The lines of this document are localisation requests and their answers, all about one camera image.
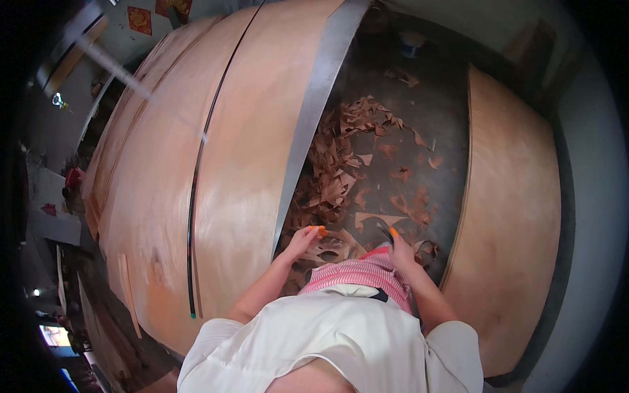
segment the black cable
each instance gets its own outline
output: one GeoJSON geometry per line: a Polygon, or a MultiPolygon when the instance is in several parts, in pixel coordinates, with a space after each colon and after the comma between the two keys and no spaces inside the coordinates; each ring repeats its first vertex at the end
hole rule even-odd
{"type": "MultiPolygon", "coordinates": [[[[212,100],[212,105],[209,107],[208,119],[205,122],[205,128],[203,129],[203,135],[208,134],[209,121],[212,118],[212,113],[214,113],[214,106],[216,105],[216,99],[218,98],[218,93],[221,90],[221,86],[223,85],[223,81],[225,80],[225,75],[227,74],[227,70],[230,68],[231,61],[242,42],[242,39],[245,37],[247,30],[249,30],[249,26],[251,26],[251,22],[255,19],[255,16],[258,15],[260,8],[264,5],[266,0],[262,1],[262,4],[255,10],[255,14],[249,21],[249,24],[245,28],[245,31],[242,32],[234,51],[231,53],[230,60],[227,62],[227,66],[225,67],[225,71],[223,71],[223,76],[221,77],[220,82],[218,82],[218,87],[216,88],[216,93],[214,94],[214,99],[212,100]]],[[[201,144],[199,145],[199,153],[197,154],[197,162],[194,166],[194,175],[192,177],[192,190],[190,192],[190,208],[188,212],[188,250],[187,250],[187,270],[188,270],[188,300],[190,302],[190,317],[193,319],[196,318],[196,312],[194,308],[194,289],[192,286],[192,249],[194,248],[194,203],[196,200],[196,185],[199,177],[199,164],[201,163],[201,157],[203,156],[203,146],[205,142],[201,140],[201,144]]]]}

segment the pink striped apron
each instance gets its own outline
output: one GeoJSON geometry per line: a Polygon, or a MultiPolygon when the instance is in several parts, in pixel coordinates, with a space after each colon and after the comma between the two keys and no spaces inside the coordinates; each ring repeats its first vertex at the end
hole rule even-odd
{"type": "Polygon", "coordinates": [[[413,314],[410,283],[404,274],[393,266],[387,247],[376,248],[360,259],[348,259],[314,268],[310,282],[299,291],[298,295],[337,284],[358,284],[382,288],[384,293],[402,310],[413,314]]]}

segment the dark floor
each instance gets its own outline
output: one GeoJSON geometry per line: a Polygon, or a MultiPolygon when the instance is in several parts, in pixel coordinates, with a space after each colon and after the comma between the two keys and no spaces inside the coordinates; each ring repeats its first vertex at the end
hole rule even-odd
{"type": "Polygon", "coordinates": [[[163,377],[174,367],[181,369],[182,359],[176,354],[169,353],[144,332],[142,327],[140,327],[142,338],[137,337],[129,310],[109,289],[105,261],[99,258],[98,252],[96,258],[92,258],[86,253],[77,253],[75,258],[77,264],[87,274],[89,285],[97,293],[98,301],[104,304],[108,314],[118,325],[126,339],[129,340],[136,351],[136,356],[142,363],[142,371],[135,373],[132,379],[126,381],[127,387],[131,391],[137,391],[163,377]]]}
{"type": "MultiPolygon", "coordinates": [[[[343,66],[335,92],[343,102],[373,96],[395,117],[401,118],[405,125],[414,128],[426,144],[432,146],[435,141],[435,152],[416,145],[413,132],[406,129],[395,129],[391,135],[383,136],[376,143],[373,133],[354,134],[351,137],[354,154],[373,153],[374,158],[370,166],[361,165],[357,169],[367,178],[356,182],[349,197],[353,201],[358,191],[369,188],[371,193],[364,196],[367,213],[403,216],[389,198],[403,194],[411,204],[418,188],[425,186],[430,198],[426,209],[432,217],[428,229],[422,230],[410,219],[400,221],[395,227],[404,230],[403,237],[407,240],[438,243],[440,252],[426,270],[438,285],[454,242],[465,189],[469,146],[467,65],[430,49],[416,59],[404,58],[390,49],[378,52],[378,43],[372,43],[368,38],[363,38],[359,47],[353,48],[352,59],[343,66]],[[397,79],[384,77],[384,71],[393,65],[415,75],[420,83],[409,88],[397,79]],[[393,162],[378,150],[377,146],[381,143],[398,147],[398,152],[393,154],[393,162]],[[423,156],[422,163],[418,158],[420,155],[423,156]],[[438,170],[429,166],[428,157],[443,158],[438,170]],[[408,167],[413,173],[405,184],[391,178],[391,172],[397,172],[400,167],[408,167]]],[[[346,170],[351,173],[352,169],[348,167],[346,170]]],[[[356,211],[360,208],[352,203],[348,216],[340,224],[329,227],[332,230],[345,228],[369,249],[374,243],[381,242],[381,237],[375,223],[369,221],[365,222],[363,233],[355,229],[356,211]]]]}

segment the hand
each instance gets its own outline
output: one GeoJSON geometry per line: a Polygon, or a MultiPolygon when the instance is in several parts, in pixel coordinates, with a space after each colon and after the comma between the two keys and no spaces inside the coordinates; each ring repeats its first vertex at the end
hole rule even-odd
{"type": "Polygon", "coordinates": [[[295,262],[310,246],[317,244],[323,237],[319,235],[319,226],[307,226],[295,232],[292,236],[291,243],[284,250],[291,263],[295,262]]]}
{"type": "Polygon", "coordinates": [[[397,233],[393,235],[393,246],[389,246],[389,258],[398,270],[404,272],[406,267],[415,264],[415,252],[413,247],[409,246],[402,236],[397,233]]]}

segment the curved wood sheet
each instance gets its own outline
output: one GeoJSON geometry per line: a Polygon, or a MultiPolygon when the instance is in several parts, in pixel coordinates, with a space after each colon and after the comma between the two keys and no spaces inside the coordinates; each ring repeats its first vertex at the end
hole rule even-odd
{"type": "Polygon", "coordinates": [[[561,220],[549,124],[505,86],[469,71],[470,160],[442,291],[479,335],[485,377],[512,371],[552,279],[561,220]]]}
{"type": "Polygon", "coordinates": [[[318,43],[341,0],[265,4],[227,72],[199,168],[204,316],[224,316],[268,268],[286,164],[318,43]]]}
{"type": "MultiPolygon", "coordinates": [[[[120,152],[99,233],[108,239],[109,286],[122,299],[118,255],[125,254],[142,328],[177,353],[187,353],[203,320],[187,298],[188,209],[196,154],[214,92],[255,8],[212,27],[163,78],[155,94],[197,125],[191,130],[168,108],[147,104],[120,152]]],[[[172,53],[170,62],[175,60],[172,53]]]]}
{"type": "MultiPolygon", "coordinates": [[[[185,355],[201,325],[224,316],[269,266],[299,110],[327,18],[341,3],[265,4],[230,65],[199,168],[195,264],[201,318],[190,318],[186,279],[187,214],[200,134],[163,106],[126,91],[99,142],[83,192],[91,204],[86,210],[97,220],[110,288],[125,301],[117,264],[126,255],[138,322],[177,353],[185,355]]],[[[145,72],[143,83],[203,130],[227,61],[256,9],[189,30],[202,37],[183,56],[179,45],[166,50],[161,44],[137,75],[145,72]]]]}

